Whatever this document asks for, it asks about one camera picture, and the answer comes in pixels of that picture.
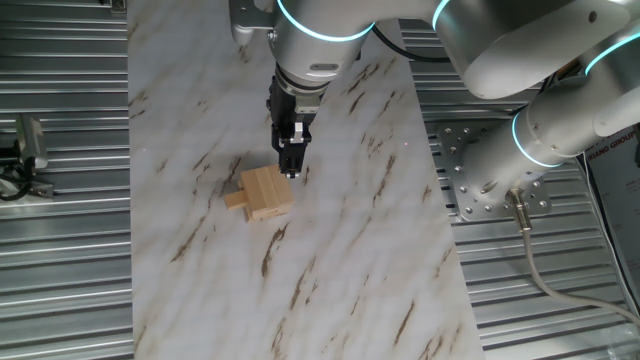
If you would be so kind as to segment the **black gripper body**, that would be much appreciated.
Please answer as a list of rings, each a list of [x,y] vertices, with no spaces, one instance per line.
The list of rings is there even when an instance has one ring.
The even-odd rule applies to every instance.
[[[320,102],[320,90],[305,90],[278,74],[274,75],[266,102],[272,120],[272,145],[310,143],[310,126],[318,113]]]

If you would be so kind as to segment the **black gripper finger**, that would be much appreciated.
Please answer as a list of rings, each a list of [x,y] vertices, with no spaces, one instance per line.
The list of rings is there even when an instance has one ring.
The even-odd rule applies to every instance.
[[[282,135],[275,124],[271,125],[271,146],[278,153],[279,171],[284,175],[288,175],[290,173],[288,160],[289,140]]]
[[[306,147],[312,141],[309,125],[304,122],[295,122],[293,135],[289,140],[289,165],[288,177],[296,178],[302,169]]]

